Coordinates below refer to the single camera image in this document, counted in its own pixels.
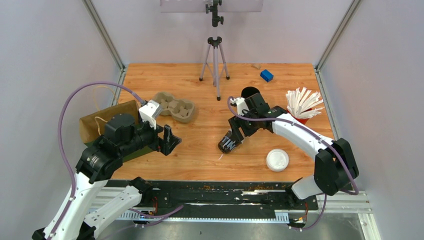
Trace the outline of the brown coffee cup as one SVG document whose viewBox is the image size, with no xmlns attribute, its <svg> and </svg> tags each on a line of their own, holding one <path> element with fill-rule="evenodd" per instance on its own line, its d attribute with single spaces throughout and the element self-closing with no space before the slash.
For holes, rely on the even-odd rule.
<svg viewBox="0 0 424 240">
<path fill-rule="evenodd" d="M 218 149 L 223 154 L 229 154 L 236 147 L 241 145 L 244 141 L 244 138 L 237 137 L 232 130 L 227 131 L 227 133 L 223 136 L 220 142 L 217 144 Z"/>
</svg>

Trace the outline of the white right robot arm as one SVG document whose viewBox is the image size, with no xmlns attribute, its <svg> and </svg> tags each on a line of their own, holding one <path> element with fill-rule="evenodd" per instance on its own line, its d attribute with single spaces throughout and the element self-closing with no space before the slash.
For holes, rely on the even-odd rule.
<svg viewBox="0 0 424 240">
<path fill-rule="evenodd" d="M 347 140 L 333 140 L 315 132 L 282 107 L 270 107 L 259 92 L 247 98 L 230 96 L 227 105 L 233 117 L 228 121 L 230 131 L 218 144 L 224 154 L 230 153 L 259 129 L 264 129 L 289 140 L 314 161 L 313 174 L 288 187 L 285 201 L 290 208 L 298 209 L 306 198 L 314 195 L 359 194 L 355 183 L 359 169 Z"/>
</svg>

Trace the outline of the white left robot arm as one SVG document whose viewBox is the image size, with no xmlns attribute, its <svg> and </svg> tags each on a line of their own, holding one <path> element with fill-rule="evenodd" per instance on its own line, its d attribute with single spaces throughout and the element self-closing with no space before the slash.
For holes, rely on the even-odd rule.
<svg viewBox="0 0 424 240">
<path fill-rule="evenodd" d="M 47 227 L 36 230 L 33 240 L 95 240 L 115 219 L 139 204 L 149 206 L 153 201 L 152 185 L 136 177 L 118 196 L 88 213 L 98 193 L 112 175 L 123 165 L 125 157 L 145 147 L 169 155 L 181 143 L 169 125 L 154 127 L 145 121 L 136 125 L 128 113 L 113 116 L 104 126 L 104 133 L 81 154 L 76 165 L 75 187 L 69 190 L 70 200 L 60 207 Z"/>
</svg>

